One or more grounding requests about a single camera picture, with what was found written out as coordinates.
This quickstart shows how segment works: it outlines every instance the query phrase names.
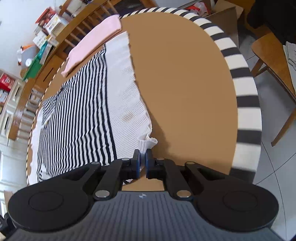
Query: metal screw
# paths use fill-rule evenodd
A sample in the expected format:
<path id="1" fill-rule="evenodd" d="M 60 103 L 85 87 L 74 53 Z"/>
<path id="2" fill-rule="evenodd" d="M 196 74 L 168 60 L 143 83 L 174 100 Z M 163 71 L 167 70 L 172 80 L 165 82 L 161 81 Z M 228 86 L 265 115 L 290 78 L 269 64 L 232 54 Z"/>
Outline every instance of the metal screw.
<path id="1" fill-rule="evenodd" d="M 191 192 L 187 191 L 187 190 L 180 190 L 177 192 L 177 196 L 180 198 L 187 198 L 191 196 Z"/>
<path id="2" fill-rule="evenodd" d="M 95 195 L 99 198 L 105 198 L 105 197 L 108 197 L 110 193 L 107 190 L 99 190 L 99 191 L 96 191 Z"/>

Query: folded pink garment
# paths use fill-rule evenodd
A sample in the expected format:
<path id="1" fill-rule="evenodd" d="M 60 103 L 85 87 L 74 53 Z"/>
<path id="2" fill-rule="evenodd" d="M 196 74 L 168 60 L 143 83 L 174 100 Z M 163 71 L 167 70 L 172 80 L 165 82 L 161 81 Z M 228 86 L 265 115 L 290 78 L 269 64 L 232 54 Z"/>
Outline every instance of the folded pink garment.
<path id="1" fill-rule="evenodd" d="M 112 38 L 122 29 L 119 15 L 112 15 L 104 19 L 99 25 L 94 27 L 78 44 L 73 48 L 67 58 L 68 63 L 61 73 L 67 77 L 72 69 L 81 63 L 102 43 Z"/>

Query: tile floor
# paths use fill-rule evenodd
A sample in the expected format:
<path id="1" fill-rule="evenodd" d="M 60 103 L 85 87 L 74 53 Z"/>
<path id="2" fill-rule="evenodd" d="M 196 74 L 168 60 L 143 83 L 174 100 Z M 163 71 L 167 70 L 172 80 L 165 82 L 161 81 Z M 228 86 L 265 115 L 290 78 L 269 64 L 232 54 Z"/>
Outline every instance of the tile floor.
<path id="1" fill-rule="evenodd" d="M 249 68 L 258 57 L 251 50 L 255 41 L 249 33 L 239 34 L 239 49 Z M 295 108 L 283 88 L 267 71 L 254 78 L 262 112 L 261 155 L 254 184 L 269 190 L 278 199 L 279 213 L 272 229 L 284 240 L 296 234 L 296 122 L 272 147 L 271 142 Z"/>

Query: folded gray cloth on chair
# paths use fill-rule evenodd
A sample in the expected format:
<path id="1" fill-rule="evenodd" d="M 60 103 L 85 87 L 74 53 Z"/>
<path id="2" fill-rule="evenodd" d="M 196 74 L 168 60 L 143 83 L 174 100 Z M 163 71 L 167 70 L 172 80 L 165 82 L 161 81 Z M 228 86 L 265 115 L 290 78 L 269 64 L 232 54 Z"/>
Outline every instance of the folded gray cloth on chair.
<path id="1" fill-rule="evenodd" d="M 288 52 L 288 63 L 296 70 L 296 44 L 286 42 Z"/>

